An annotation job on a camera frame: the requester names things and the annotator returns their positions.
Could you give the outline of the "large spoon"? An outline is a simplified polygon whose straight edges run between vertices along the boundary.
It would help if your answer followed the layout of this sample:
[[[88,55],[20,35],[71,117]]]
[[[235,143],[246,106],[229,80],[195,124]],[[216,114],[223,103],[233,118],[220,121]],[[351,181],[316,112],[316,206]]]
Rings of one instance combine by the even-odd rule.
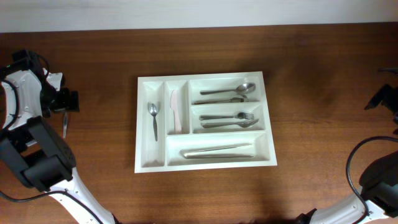
[[[236,94],[239,95],[245,95],[248,93],[253,92],[256,89],[256,84],[255,83],[243,83],[239,86],[237,86],[234,89],[225,89],[225,90],[202,90],[200,91],[201,95],[211,95],[211,94],[217,94],[217,93],[224,93],[224,92],[235,92]]]
[[[229,99],[194,101],[193,104],[204,105],[204,104],[218,104],[218,103],[244,103],[248,101],[249,98],[246,95],[236,95],[235,97]]]

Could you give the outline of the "small teaspoon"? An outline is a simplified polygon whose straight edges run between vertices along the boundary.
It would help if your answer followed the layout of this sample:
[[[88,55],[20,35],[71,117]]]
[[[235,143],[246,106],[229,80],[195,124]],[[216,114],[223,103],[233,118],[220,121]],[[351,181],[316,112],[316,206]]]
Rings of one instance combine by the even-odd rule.
[[[155,141],[158,141],[158,128],[157,128],[156,116],[159,114],[159,109],[156,104],[150,102],[148,102],[147,107],[149,114],[153,118],[154,139]]]
[[[64,139],[67,136],[67,128],[68,128],[68,113],[65,112],[63,115],[63,138]]]

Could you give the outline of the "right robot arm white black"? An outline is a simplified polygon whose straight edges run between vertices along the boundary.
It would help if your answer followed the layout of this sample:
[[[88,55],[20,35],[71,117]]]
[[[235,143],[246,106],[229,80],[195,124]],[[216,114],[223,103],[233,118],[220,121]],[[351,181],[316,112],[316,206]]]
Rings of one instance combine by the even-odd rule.
[[[360,188],[351,179],[351,161],[360,147],[373,141],[397,142],[397,136],[374,136],[359,142],[350,152],[346,179],[353,195],[324,209],[313,209],[300,214],[295,223],[368,223],[374,220],[397,217],[397,152],[376,159],[362,173]]]

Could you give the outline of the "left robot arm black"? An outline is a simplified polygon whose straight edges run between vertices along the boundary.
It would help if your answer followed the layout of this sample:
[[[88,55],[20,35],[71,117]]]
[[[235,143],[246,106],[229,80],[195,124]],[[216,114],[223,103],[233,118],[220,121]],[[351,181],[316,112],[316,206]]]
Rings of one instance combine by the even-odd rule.
[[[6,115],[1,129],[1,160],[27,188],[52,197],[78,223],[118,223],[86,188],[75,156],[46,118],[53,113],[78,112],[77,91],[65,87],[62,73],[51,73],[48,61],[26,49],[12,54],[1,67]]]

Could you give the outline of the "pink plastic knife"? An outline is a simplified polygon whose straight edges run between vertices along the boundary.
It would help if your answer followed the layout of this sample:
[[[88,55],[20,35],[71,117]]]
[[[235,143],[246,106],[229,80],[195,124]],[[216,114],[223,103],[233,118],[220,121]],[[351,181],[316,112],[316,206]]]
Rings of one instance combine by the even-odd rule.
[[[173,90],[170,97],[170,107],[174,112],[174,131],[175,134],[180,134],[182,132],[182,126],[180,122],[180,117],[178,113],[178,92]]]

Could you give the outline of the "metal fork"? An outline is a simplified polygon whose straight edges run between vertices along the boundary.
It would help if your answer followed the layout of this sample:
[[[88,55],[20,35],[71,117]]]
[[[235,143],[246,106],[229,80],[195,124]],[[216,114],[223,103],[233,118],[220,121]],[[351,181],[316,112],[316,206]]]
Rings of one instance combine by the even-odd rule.
[[[223,127],[223,126],[232,126],[232,125],[237,125],[242,128],[248,128],[254,124],[256,124],[259,121],[259,118],[257,119],[249,119],[245,121],[236,121],[236,122],[221,122],[221,123],[202,123],[201,126],[203,128],[218,128],[218,127]]]
[[[211,119],[254,119],[252,113],[238,112],[232,115],[201,115],[199,116],[200,121],[211,120]]]

